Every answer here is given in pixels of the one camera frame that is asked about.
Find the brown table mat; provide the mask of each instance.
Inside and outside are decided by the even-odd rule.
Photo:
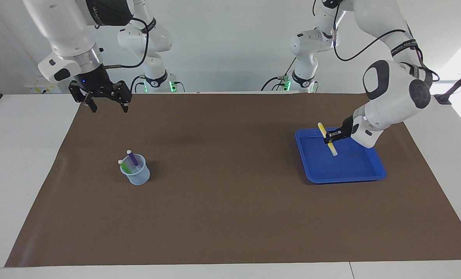
[[[461,222],[404,124],[388,176],[313,185],[294,133],[364,95],[136,95],[81,106],[6,267],[461,259]],[[117,160],[144,155],[130,185]]]

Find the yellow marker held by gripper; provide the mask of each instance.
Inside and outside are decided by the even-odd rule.
[[[325,127],[323,126],[322,122],[318,123],[318,128],[322,132],[322,136],[324,138],[327,138],[327,131],[326,131]],[[335,149],[334,144],[332,142],[330,142],[327,145],[330,148],[330,152],[332,152],[332,155],[337,156],[337,150]]]

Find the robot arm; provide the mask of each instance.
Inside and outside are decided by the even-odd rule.
[[[163,60],[158,55],[160,52],[169,51],[172,48],[172,37],[170,33],[157,23],[147,8],[146,0],[134,0],[134,17],[140,18],[149,23],[150,30],[146,31],[145,26],[132,21],[132,26],[120,30],[117,39],[120,46],[141,59],[144,56],[146,40],[149,40],[147,58],[142,64],[144,70],[145,85],[148,91],[174,92],[175,77],[165,69]]]
[[[418,43],[413,38],[395,0],[323,0],[317,15],[323,35],[337,41],[339,15],[354,11],[356,23],[364,32],[381,37],[394,60],[379,60],[363,76],[369,102],[344,120],[342,127],[328,132],[326,143],[351,137],[372,148],[390,125],[419,113],[430,103],[432,71],[423,64]]]
[[[126,25],[133,18],[132,0],[23,0],[52,53],[38,65],[57,83],[74,77],[69,90],[76,102],[96,112],[93,97],[108,98],[128,110],[132,94],[124,81],[112,83],[103,68],[100,49],[87,25]]]

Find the blue tray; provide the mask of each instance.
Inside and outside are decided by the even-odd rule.
[[[365,148],[352,138],[334,143],[339,153],[336,157],[324,143],[319,129],[297,131],[296,141],[306,176],[315,184],[375,181],[387,176],[375,149]]]

